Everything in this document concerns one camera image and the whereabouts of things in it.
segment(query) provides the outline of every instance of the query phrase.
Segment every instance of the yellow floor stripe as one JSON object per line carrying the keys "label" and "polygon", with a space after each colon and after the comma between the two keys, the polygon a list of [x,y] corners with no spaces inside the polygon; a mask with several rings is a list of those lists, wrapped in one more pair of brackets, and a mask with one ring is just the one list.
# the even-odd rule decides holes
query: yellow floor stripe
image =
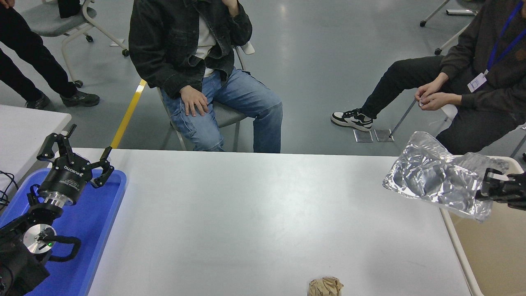
{"label": "yellow floor stripe", "polygon": [[135,107],[137,106],[137,103],[139,103],[140,95],[143,94],[145,85],[146,85],[146,81],[141,79],[139,85],[137,86],[137,90],[135,91],[135,94],[133,95],[133,98],[131,99],[130,105],[128,106],[128,110],[126,110],[126,114],[124,114],[124,118],[120,122],[119,129],[117,130],[117,133],[113,137],[113,141],[111,144],[112,148],[116,149],[119,147],[120,140],[123,138],[124,132],[126,131],[126,128],[128,127],[128,123],[130,122],[131,116],[133,115],[133,112],[135,111]]}

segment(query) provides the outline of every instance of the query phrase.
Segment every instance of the aluminum foil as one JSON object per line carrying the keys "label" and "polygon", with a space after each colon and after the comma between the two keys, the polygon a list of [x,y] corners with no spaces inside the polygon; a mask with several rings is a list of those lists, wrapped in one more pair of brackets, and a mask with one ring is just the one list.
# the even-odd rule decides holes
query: aluminum foil
{"label": "aluminum foil", "polygon": [[383,186],[483,222],[491,214],[493,202],[474,197],[488,167],[501,172],[509,168],[504,160],[476,153],[452,155],[430,134],[414,132],[383,179]]}

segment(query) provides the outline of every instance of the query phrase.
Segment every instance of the jeans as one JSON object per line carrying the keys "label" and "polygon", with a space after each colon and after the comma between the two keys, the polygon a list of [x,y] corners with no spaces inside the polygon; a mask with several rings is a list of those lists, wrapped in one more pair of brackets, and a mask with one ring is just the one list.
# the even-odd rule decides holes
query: jeans
{"label": "jeans", "polygon": [[[440,73],[442,58],[443,56],[431,56],[394,62],[363,104],[362,113],[376,119],[376,115],[403,90],[432,82]],[[469,93],[467,85],[476,75],[478,73],[466,69],[446,82],[440,92],[459,95]],[[450,153],[457,155],[478,152],[526,121],[526,115],[519,112],[477,111],[462,106],[457,106],[457,110],[449,128],[437,135],[437,140]]]}
{"label": "jeans", "polygon": [[234,69],[222,86],[219,71],[203,78],[202,93],[208,99],[208,113],[187,116],[181,97],[170,98],[161,90],[163,100],[183,136],[191,140],[195,151],[224,151],[223,136],[217,126],[214,101],[254,118],[254,152],[281,151],[281,99],[249,74]]}
{"label": "jeans", "polygon": [[[33,33],[22,16],[14,8],[0,6],[0,42],[11,48],[28,62],[46,80],[51,89],[65,97],[77,91],[73,82],[68,81],[64,69],[44,46],[42,38]],[[29,80],[13,61],[0,50],[0,80],[26,101],[37,101],[42,92]]]}

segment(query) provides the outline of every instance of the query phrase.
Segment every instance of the man sitting on chair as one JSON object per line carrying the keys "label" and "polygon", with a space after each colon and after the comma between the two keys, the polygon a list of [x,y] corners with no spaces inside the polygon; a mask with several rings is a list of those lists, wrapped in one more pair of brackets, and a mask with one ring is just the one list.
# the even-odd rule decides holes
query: man sitting on chair
{"label": "man sitting on chair", "polygon": [[237,0],[135,0],[130,57],[196,151],[223,151],[213,102],[254,118],[254,152],[279,153],[281,99],[234,68],[252,25]]}
{"label": "man sitting on chair", "polygon": [[362,108],[332,122],[361,131],[403,91],[418,87],[422,110],[456,105],[437,140],[452,154],[477,152],[526,121],[526,0],[488,0],[446,56],[395,62]]}

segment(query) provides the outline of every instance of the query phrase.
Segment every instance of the id badge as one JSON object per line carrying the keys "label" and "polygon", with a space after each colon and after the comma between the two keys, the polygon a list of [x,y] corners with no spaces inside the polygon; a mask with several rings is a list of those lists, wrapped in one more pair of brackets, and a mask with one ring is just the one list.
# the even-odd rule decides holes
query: id badge
{"label": "id badge", "polygon": [[484,73],[480,73],[473,79],[470,83],[468,83],[468,88],[470,92],[476,91],[482,84],[486,82],[486,76]]}

